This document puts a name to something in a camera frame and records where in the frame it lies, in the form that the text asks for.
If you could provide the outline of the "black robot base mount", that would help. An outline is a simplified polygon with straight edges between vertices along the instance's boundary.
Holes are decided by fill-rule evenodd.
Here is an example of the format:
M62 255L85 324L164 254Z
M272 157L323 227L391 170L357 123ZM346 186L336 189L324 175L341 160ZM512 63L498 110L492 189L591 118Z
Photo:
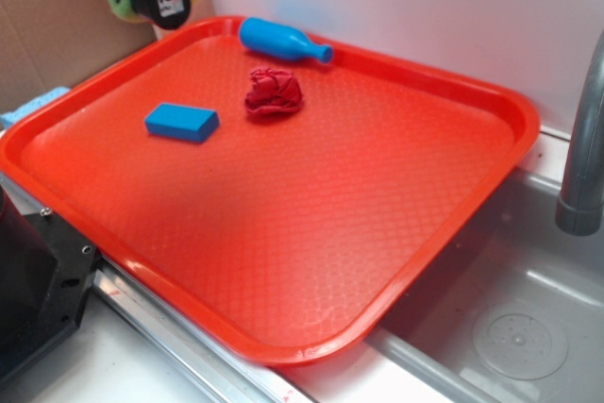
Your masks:
M57 214L22 214L1 192L1 386L79 329L98 248Z

